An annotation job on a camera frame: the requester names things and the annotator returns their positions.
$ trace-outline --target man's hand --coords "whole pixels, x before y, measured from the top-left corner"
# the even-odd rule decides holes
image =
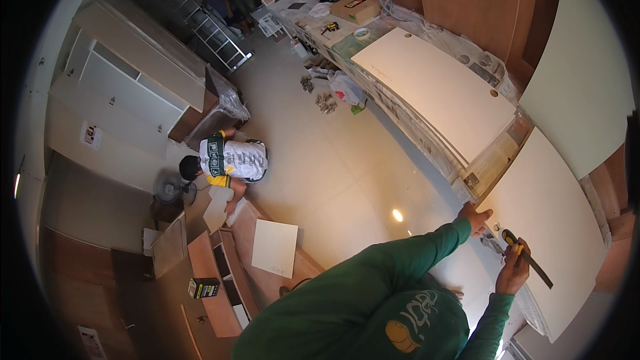
[[[493,214],[493,210],[491,209],[478,213],[471,202],[466,202],[462,210],[458,213],[458,217],[464,217],[469,220],[471,224],[471,236],[477,238],[485,232],[486,227],[484,226],[484,222],[491,217],[491,214]]]
[[[507,256],[504,259],[504,267],[502,271],[500,271],[500,274],[498,274],[498,280],[495,282],[496,293],[515,295],[522,285],[524,285],[527,278],[529,278],[529,263],[527,260],[524,260],[522,256],[518,256],[519,245],[524,246],[523,250],[531,254],[528,244],[522,238],[518,239],[517,244],[507,247],[505,250]]]
[[[229,217],[236,211],[237,204],[238,202],[234,202],[233,200],[227,202],[227,207],[225,207],[225,213],[227,213],[227,217]]]

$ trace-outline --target plastic bag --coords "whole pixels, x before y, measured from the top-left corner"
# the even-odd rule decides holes
[[[336,95],[350,105],[357,105],[364,97],[364,91],[343,71],[336,71],[329,79],[329,86]]]

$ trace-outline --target green long-sleeve shirt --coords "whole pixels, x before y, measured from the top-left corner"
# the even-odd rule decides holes
[[[459,217],[432,233],[364,249],[256,316],[232,358],[493,359],[514,296],[491,294],[468,339],[456,296],[421,279],[470,234]]]

